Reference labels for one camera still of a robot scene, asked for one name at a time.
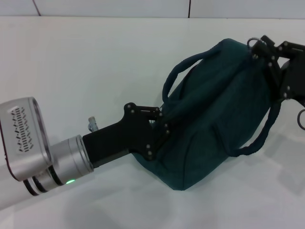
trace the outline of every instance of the white table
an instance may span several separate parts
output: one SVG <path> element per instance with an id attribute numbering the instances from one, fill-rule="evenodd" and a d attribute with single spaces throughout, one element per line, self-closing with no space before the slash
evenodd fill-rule
<path id="1" fill-rule="evenodd" d="M 302 20 L 0 18 L 0 103 L 38 100 L 51 144 L 161 105 L 170 70 L 224 38 L 305 44 Z M 305 226 L 301 106 L 284 102 L 264 148 L 173 191 L 132 155 L 0 212 L 6 229 L 298 229 Z"/>

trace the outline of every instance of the black ring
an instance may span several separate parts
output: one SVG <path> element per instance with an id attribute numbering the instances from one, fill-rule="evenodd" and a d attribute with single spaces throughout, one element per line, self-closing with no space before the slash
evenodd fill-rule
<path id="1" fill-rule="evenodd" d="M 55 183 L 58 185 L 58 186 L 63 186 L 64 184 L 61 182 L 61 180 L 59 179 L 59 177 L 57 176 L 56 172 L 55 172 L 55 169 L 53 166 L 50 166 L 49 167 L 49 172 L 53 178 L 53 180 L 55 181 Z"/>
<path id="2" fill-rule="evenodd" d="M 299 114 L 297 115 L 297 124 L 299 125 L 299 127 L 300 127 L 302 130 L 305 130 L 305 127 L 302 126 L 301 121 L 300 121 L 300 118 L 301 118 L 301 114 L 302 114 L 304 111 L 305 111 L 305 109 L 302 110 L 302 111 L 300 111 Z"/>
<path id="3" fill-rule="evenodd" d="M 251 42 L 251 41 L 258 41 L 258 42 L 263 42 L 264 44 L 266 44 L 266 42 L 264 42 L 262 39 L 259 39 L 259 38 L 257 38 L 257 37 L 252 37 L 252 38 L 250 38 L 250 39 L 247 41 L 247 46 L 248 46 L 249 49 L 252 48 L 252 46 L 250 46 L 250 42 Z"/>
<path id="4" fill-rule="evenodd" d="M 38 190 L 40 192 L 42 192 L 42 193 L 46 193 L 47 192 L 47 190 L 41 185 L 41 183 L 39 182 L 39 180 L 35 176 L 33 176 L 32 179 L 33 179 L 36 187 L 38 188 Z"/>
<path id="5" fill-rule="evenodd" d="M 35 196 L 35 197 L 36 197 L 36 196 L 39 195 L 38 193 L 36 193 L 36 192 L 34 191 L 34 189 L 33 189 L 32 186 L 30 185 L 30 183 L 29 183 L 28 180 L 24 180 L 23 183 L 24 183 L 25 187 L 27 188 L 27 190 L 32 194 L 32 196 Z"/>

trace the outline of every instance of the black cable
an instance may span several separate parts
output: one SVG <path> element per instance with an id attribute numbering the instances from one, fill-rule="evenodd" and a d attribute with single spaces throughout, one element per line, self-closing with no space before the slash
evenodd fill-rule
<path id="1" fill-rule="evenodd" d="M 305 111 L 305 109 L 302 110 L 302 111 L 300 111 L 299 114 L 297 115 L 297 124 L 299 125 L 299 127 L 300 127 L 302 130 L 305 130 L 305 127 L 302 126 L 300 119 L 301 119 L 301 114 L 302 114 L 304 111 Z"/>

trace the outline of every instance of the white surface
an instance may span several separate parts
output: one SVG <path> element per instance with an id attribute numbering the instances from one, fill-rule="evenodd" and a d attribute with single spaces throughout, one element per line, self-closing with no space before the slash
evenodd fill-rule
<path id="1" fill-rule="evenodd" d="M 192 0 L 191 18 L 305 19 L 300 0 Z"/>
<path id="2" fill-rule="evenodd" d="M 42 16 L 187 18 L 189 0 L 35 0 Z"/>
<path id="3" fill-rule="evenodd" d="M 32 0 L 1 0 L 0 16 L 38 16 Z"/>
<path id="4" fill-rule="evenodd" d="M 305 21 L 0 18 L 0 102 L 35 96 L 51 144 L 117 122 L 123 105 L 160 105 L 171 69 L 224 38 L 305 44 Z M 305 132 L 288 101 L 263 150 L 229 159 L 187 191 L 132 155 L 0 212 L 6 229 L 303 229 Z"/>
<path id="5" fill-rule="evenodd" d="M 32 197 L 24 183 L 18 182 L 11 176 L 0 137 L 0 215 L 2 209 Z"/>

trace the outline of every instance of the black mounting bracket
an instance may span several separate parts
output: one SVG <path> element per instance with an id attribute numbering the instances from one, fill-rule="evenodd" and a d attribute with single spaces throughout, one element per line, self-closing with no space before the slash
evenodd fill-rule
<path id="1" fill-rule="evenodd" d="M 271 89 L 272 98 L 276 100 L 294 99 L 305 107 L 305 46 L 283 42 L 278 47 L 267 36 L 261 37 L 251 48 L 254 59 L 263 58 L 265 77 Z M 289 59 L 281 68 L 280 57 Z M 301 111 L 297 117 L 299 126 Z"/>
<path id="2" fill-rule="evenodd" d="M 162 125 L 156 132 L 152 122 L 163 118 L 159 107 L 124 106 L 121 121 L 83 136 L 83 141 L 93 167 L 122 157 L 130 152 L 154 160 L 159 147 L 170 135 L 169 126 Z"/>

